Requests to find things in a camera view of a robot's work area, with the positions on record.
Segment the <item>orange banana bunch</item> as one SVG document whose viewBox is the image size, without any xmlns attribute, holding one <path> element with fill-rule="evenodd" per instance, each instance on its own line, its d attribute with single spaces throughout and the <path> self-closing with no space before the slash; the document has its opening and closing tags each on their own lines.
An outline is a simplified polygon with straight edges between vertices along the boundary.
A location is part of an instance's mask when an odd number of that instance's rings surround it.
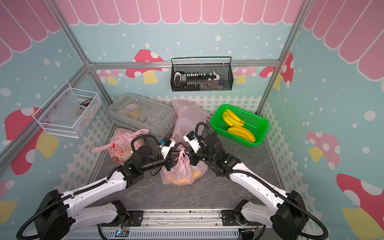
<svg viewBox="0 0 384 240">
<path fill-rule="evenodd" d="M 201 177 L 201 173 L 200 172 L 192 171 L 192 174 L 193 174 L 194 180 L 196 180 L 196 179 Z M 178 185 L 178 186 L 183 186 L 183 185 L 191 184 L 191 182 L 187 178 L 183 178 L 183 179 L 181 179 L 179 181 L 177 181 L 176 179 L 172 179 L 171 183 L 174 184 L 174 185 Z"/>
</svg>

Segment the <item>pink plastic bag front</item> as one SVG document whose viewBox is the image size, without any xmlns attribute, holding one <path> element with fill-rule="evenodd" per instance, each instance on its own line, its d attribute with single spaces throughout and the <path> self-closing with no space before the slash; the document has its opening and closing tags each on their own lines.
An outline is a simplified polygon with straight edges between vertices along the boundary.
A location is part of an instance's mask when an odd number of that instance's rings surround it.
<svg viewBox="0 0 384 240">
<path fill-rule="evenodd" d="M 140 129 L 134 132 L 128 129 L 117 128 L 108 144 L 94 148 L 92 152 L 98 153 L 107 150 L 113 161 L 123 164 L 127 162 L 133 154 L 133 148 L 131 147 L 132 140 L 148 132 L 148 129 Z"/>
</svg>

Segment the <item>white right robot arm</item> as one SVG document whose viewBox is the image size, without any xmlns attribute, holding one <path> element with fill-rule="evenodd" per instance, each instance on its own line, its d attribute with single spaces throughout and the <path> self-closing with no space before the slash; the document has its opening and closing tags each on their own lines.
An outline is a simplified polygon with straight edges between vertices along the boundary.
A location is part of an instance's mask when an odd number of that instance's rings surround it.
<svg viewBox="0 0 384 240">
<path fill-rule="evenodd" d="M 235 209 L 240 224 L 256 222 L 271 227 L 283 240 L 296 240 L 299 237 L 311 240 L 328 238 L 326 226 L 307 211 L 299 193 L 288 193 L 268 183 L 240 159 L 227 154 L 217 133 L 211 133 L 207 124 L 198 123 L 194 131 L 184 136 L 184 140 L 192 148 L 192 165 L 205 162 L 218 177 L 226 177 L 241 185 L 267 207 L 263 211 L 250 201 L 242 201 Z"/>
</svg>

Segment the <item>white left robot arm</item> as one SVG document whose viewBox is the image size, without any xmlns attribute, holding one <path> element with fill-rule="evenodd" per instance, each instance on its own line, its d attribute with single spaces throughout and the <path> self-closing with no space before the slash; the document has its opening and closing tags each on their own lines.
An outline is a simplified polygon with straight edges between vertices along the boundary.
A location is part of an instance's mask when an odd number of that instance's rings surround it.
<svg viewBox="0 0 384 240">
<path fill-rule="evenodd" d="M 51 191 L 44 197 L 36 213 L 18 230 L 18 240 L 60 240 L 80 222 L 76 214 L 90 204 L 113 193 L 127 189 L 144 178 L 144 173 L 153 169 L 175 166 L 169 153 L 176 142 L 165 138 L 155 141 L 159 148 L 157 157 L 148 145 L 133 150 L 132 156 L 123 165 L 114 168 L 106 177 L 73 191 Z"/>
</svg>

